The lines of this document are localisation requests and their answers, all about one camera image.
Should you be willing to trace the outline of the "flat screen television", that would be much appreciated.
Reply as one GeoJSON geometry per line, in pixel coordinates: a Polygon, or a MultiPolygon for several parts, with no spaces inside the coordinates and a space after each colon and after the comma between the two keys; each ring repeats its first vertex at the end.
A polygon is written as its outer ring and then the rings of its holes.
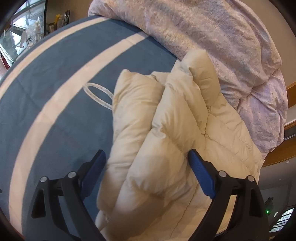
{"type": "Polygon", "coordinates": [[[47,1],[26,1],[1,34],[1,55],[8,66],[46,35],[47,1]]]}

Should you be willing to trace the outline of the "cream quilted down jacket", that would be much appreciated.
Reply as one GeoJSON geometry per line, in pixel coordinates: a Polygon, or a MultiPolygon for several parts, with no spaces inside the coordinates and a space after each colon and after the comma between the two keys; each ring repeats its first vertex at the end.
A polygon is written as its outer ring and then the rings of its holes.
{"type": "Polygon", "coordinates": [[[113,145],[97,197],[107,240],[187,240],[209,205],[187,160],[195,149],[216,169],[259,178],[262,154],[220,90],[205,50],[171,72],[123,70],[112,101],[113,145]]]}

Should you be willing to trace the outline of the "blue white striped bed sheet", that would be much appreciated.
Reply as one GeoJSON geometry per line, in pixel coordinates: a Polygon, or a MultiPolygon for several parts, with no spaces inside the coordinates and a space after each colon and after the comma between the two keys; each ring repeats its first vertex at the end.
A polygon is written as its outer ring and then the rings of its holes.
{"type": "MultiPolygon", "coordinates": [[[[27,51],[1,82],[1,207],[12,226],[25,236],[43,176],[76,172],[99,150],[107,163],[114,89],[123,70],[169,73],[180,63],[141,29],[102,16],[70,24],[27,51]]],[[[95,226],[105,171],[106,165],[83,201],[95,226]]]]}

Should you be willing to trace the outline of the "lilac floral duvet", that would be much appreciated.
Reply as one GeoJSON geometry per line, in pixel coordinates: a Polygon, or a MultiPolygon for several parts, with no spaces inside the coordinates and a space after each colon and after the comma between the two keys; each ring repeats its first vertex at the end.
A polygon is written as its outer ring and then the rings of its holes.
{"type": "Polygon", "coordinates": [[[221,91],[263,156],[284,139],[288,99],[281,56],[260,18],[241,1],[93,1],[90,16],[121,20],[178,59],[207,51],[221,91]]]}

